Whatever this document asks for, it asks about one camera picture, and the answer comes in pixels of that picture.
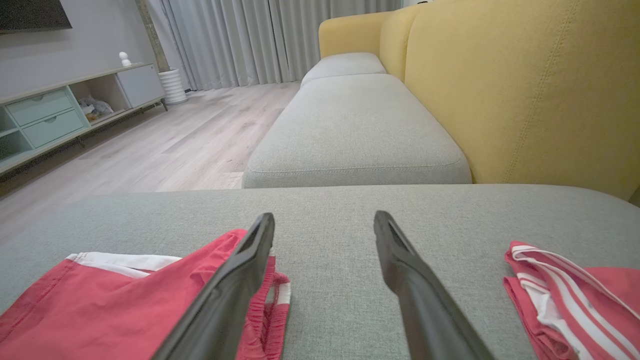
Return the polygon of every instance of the tree trunk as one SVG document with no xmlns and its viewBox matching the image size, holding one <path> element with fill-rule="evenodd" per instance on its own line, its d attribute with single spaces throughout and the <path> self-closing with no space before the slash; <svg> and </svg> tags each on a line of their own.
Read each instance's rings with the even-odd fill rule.
<svg viewBox="0 0 640 360">
<path fill-rule="evenodd" d="M 171 70 L 169 63 L 166 62 L 166 56 L 164 55 L 162 44 L 160 44 L 160 39 L 158 39 L 154 22 L 151 20 L 151 14 L 149 14 L 149 10 L 147 9 L 147 0 L 136 0 L 136 6 L 138 7 L 138 12 L 140 12 L 142 23 L 145 25 L 145 30 L 147 30 L 151 47 L 154 49 L 154 55 L 158 63 L 158 72 Z"/>
</svg>

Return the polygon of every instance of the sofa armrest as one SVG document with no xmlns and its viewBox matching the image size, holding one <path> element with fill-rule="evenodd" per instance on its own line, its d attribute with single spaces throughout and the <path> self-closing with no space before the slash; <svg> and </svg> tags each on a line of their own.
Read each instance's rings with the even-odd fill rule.
<svg viewBox="0 0 640 360">
<path fill-rule="evenodd" d="M 392 12 L 337 17 L 320 24 L 320 57 L 344 53 L 380 55 L 380 29 Z"/>
</svg>

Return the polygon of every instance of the tv cabinet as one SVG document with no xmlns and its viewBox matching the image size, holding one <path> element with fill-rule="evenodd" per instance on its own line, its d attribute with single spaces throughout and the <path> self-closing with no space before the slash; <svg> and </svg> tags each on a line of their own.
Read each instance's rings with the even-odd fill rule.
<svg viewBox="0 0 640 360">
<path fill-rule="evenodd" d="M 89 96 L 106 101 L 113 113 L 87 120 L 77 100 Z M 163 100 L 160 79 L 149 63 L 0 99 L 0 175 L 134 111 L 164 105 Z"/>
</svg>

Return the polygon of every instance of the white figurine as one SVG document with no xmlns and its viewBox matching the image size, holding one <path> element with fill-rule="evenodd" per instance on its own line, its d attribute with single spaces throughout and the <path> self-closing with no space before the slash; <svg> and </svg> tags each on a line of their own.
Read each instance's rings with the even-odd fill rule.
<svg viewBox="0 0 640 360">
<path fill-rule="evenodd" d="M 131 66 L 131 61 L 129 61 L 129 55 L 124 51 L 120 52 L 120 59 L 122 60 L 122 66 Z"/>
</svg>

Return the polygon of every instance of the mint green drawer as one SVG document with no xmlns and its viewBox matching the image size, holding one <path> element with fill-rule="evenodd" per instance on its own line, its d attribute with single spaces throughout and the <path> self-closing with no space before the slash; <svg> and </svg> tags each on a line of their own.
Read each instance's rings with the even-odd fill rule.
<svg viewBox="0 0 640 360">
<path fill-rule="evenodd" d="M 71 107 L 67 93 L 61 89 L 15 102 L 6 108 L 18 125 L 26 125 Z"/>
<path fill-rule="evenodd" d="M 84 125 L 76 111 L 70 110 L 37 124 L 25 127 L 23 131 L 33 144 L 33 147 L 40 147 L 66 134 L 73 133 L 82 127 L 84 127 Z"/>
</svg>

